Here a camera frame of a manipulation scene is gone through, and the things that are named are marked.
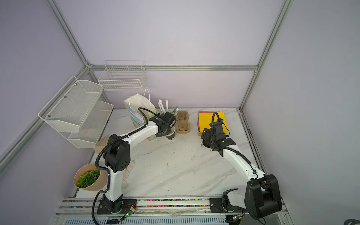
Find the black cup lid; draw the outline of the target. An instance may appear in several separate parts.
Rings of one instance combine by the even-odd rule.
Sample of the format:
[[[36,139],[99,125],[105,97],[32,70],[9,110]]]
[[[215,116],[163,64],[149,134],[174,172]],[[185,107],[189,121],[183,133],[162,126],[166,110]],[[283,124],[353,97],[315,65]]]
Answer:
[[[203,141],[202,141],[202,144],[203,144],[203,146],[206,147],[206,148],[211,148],[211,149],[214,149],[214,148],[215,148],[215,145],[214,145],[213,142],[208,142],[208,141],[206,141],[206,140],[203,140]]]

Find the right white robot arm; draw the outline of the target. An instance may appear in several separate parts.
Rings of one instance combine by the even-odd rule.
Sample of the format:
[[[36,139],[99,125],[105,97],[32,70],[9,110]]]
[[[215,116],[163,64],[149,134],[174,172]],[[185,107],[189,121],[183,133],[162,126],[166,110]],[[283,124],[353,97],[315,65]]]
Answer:
[[[241,185],[222,194],[225,212],[243,209],[259,220],[282,210],[281,194],[277,178],[266,174],[254,165],[238,148],[236,142],[227,137],[221,121],[210,123],[202,133],[202,143],[226,159],[241,177]]]

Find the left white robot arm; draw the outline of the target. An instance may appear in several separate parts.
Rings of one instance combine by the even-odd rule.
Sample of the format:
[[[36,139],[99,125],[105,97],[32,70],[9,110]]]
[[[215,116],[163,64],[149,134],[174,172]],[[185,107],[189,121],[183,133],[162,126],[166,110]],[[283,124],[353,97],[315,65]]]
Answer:
[[[176,118],[169,112],[164,115],[154,114],[150,119],[145,118],[144,124],[137,129],[121,136],[113,134],[109,137],[107,145],[95,161],[96,168],[107,174],[106,190],[98,192],[103,194],[100,199],[103,209],[111,214],[123,212],[125,209],[122,180],[125,170],[130,166],[131,148],[150,136],[164,137],[172,134],[175,124]]]

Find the paper coffee cup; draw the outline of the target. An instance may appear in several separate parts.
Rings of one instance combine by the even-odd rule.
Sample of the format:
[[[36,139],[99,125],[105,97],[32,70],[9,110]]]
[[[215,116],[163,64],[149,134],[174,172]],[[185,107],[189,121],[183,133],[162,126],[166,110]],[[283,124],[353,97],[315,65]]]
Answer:
[[[175,127],[172,127],[172,128],[171,128],[171,133],[169,133],[168,135],[166,135],[166,138],[167,138],[168,140],[172,140],[172,139],[174,139],[174,137],[175,137]]]

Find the painted paper gift bag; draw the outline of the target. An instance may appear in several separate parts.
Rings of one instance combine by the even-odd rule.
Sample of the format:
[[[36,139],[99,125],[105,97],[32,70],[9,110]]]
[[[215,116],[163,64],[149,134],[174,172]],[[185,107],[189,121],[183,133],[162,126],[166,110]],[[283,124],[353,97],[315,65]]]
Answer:
[[[144,125],[145,122],[144,116],[138,110],[139,107],[148,109],[155,114],[157,113],[155,106],[150,101],[150,92],[147,88],[145,88],[144,94],[141,95],[137,93],[128,97],[123,102],[130,119],[136,128]]]

